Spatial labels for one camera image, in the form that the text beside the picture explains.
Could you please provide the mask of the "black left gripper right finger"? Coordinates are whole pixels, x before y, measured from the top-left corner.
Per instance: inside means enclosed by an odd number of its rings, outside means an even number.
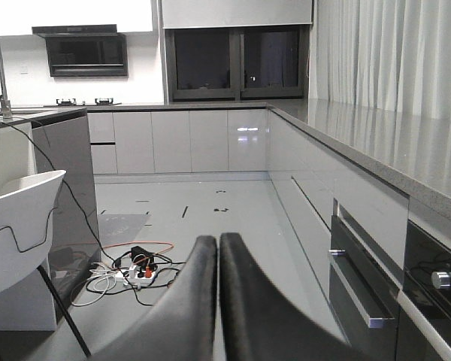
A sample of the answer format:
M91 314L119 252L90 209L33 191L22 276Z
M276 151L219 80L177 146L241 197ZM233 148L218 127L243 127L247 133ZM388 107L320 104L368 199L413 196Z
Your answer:
M297 309L237 233L223 233L219 239L219 303L229 360L365 358Z

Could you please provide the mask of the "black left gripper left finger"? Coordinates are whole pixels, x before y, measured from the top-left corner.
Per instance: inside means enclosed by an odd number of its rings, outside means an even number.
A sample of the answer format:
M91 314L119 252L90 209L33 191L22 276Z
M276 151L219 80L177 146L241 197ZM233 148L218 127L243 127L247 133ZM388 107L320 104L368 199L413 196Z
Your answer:
M130 329L91 360L212 360L217 245L200 235L176 280Z

